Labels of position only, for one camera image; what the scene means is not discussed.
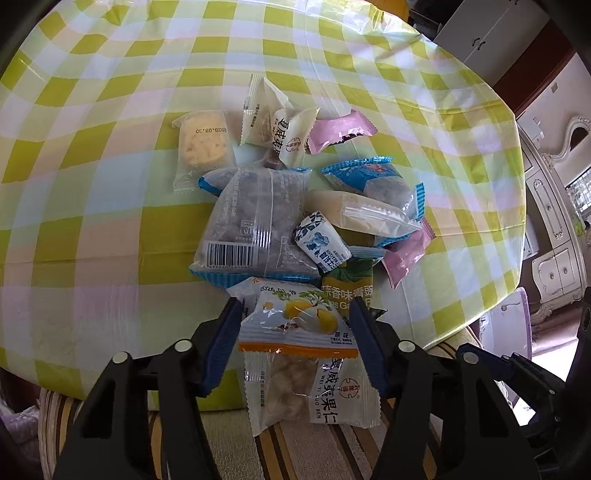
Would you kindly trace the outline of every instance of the orange packet stripe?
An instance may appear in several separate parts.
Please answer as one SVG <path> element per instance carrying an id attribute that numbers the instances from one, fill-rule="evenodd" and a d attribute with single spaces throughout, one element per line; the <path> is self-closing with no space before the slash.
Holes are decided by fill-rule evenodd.
<path id="1" fill-rule="evenodd" d="M 286 343 L 241 342 L 238 344 L 238 348 L 241 352 L 285 353 L 287 355 L 316 356 L 318 358 L 357 358 L 359 355 L 356 348 L 322 348 Z"/>

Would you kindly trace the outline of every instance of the nut packet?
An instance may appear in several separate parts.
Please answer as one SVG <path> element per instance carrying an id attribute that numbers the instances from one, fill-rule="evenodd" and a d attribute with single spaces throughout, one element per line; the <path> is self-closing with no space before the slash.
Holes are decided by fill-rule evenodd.
<path id="1" fill-rule="evenodd" d="M 213 207 L 191 271 L 224 288 L 253 275 L 317 279 L 318 268 L 293 243 L 310 174 L 239 168 Z"/>
<path id="2" fill-rule="evenodd" d="M 249 312 L 238 345 L 253 436 L 282 419 L 379 423 L 379 395 L 353 333 L 319 289 L 249 278 L 228 293 Z"/>
<path id="3" fill-rule="evenodd" d="M 391 160 L 391 157 L 347 160 L 323 168 L 322 173 L 336 188 L 391 205 L 400 210 L 409 225 L 417 226 L 425 214 L 425 187 L 422 183 L 409 187 Z M 383 247 L 418 229 L 404 230 L 400 229 L 396 235 L 378 235 L 384 238 L 377 238 L 375 245 Z"/>
<path id="4" fill-rule="evenodd" d="M 287 167 L 292 167 L 305 153 L 318 110 L 297 106 L 267 78 L 253 73 L 244 102 L 240 145 L 270 148 Z"/>
<path id="5" fill-rule="evenodd" d="M 361 297 L 367 307 L 374 293 L 374 266 L 384 258 L 383 248 L 349 247 L 352 258 L 322 277 L 322 291 L 349 320 L 349 303 Z"/>
<path id="6" fill-rule="evenodd" d="M 280 420 L 365 429 L 380 423 L 379 394 L 360 356 L 246 352 L 245 392 L 253 436 Z"/>

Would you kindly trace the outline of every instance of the window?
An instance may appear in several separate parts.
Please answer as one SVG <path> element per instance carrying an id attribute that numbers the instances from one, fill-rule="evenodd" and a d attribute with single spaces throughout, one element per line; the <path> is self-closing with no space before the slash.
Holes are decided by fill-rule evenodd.
<path id="1" fill-rule="evenodd" d="M 566 191 L 581 218 L 587 218 L 591 214 L 591 167 L 566 187 Z"/>

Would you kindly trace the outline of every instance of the yellow checkered tablecloth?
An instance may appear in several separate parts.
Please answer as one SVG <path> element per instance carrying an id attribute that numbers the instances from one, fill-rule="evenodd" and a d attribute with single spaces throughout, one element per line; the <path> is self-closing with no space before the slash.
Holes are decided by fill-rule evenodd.
<path id="1" fill-rule="evenodd" d="M 0 80 L 0 365 L 84 397 L 113 353 L 161 352 L 217 316 L 225 292 L 187 268 L 215 199 L 173 192 L 171 121 L 224 109 L 237 140 L 252 72 L 321 117 L 354 107 L 379 130 L 306 165 L 390 155 L 424 182 L 438 238 L 393 293 L 376 274 L 401 336 L 432 345 L 515 288 L 515 118 L 399 18 L 362 0 L 62 2 Z"/>

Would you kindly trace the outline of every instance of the metal screw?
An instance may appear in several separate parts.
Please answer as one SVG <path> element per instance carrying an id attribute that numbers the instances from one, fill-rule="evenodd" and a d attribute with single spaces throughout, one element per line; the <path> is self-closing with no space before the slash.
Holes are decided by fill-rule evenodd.
<path id="1" fill-rule="evenodd" d="M 478 355 L 474 352 L 466 352 L 462 355 L 462 358 L 467 364 L 476 365 L 478 363 Z"/>
<path id="2" fill-rule="evenodd" d="M 113 355 L 113 363 L 114 364 L 122 364 L 127 360 L 129 355 L 126 352 L 119 352 Z"/>
<path id="3" fill-rule="evenodd" d="M 179 340 L 177 343 L 174 344 L 174 349 L 177 352 L 188 352 L 193 344 L 190 340 Z"/>
<path id="4" fill-rule="evenodd" d="M 414 343 L 409 342 L 408 340 L 403 340 L 398 344 L 398 349 L 406 353 L 414 352 Z"/>

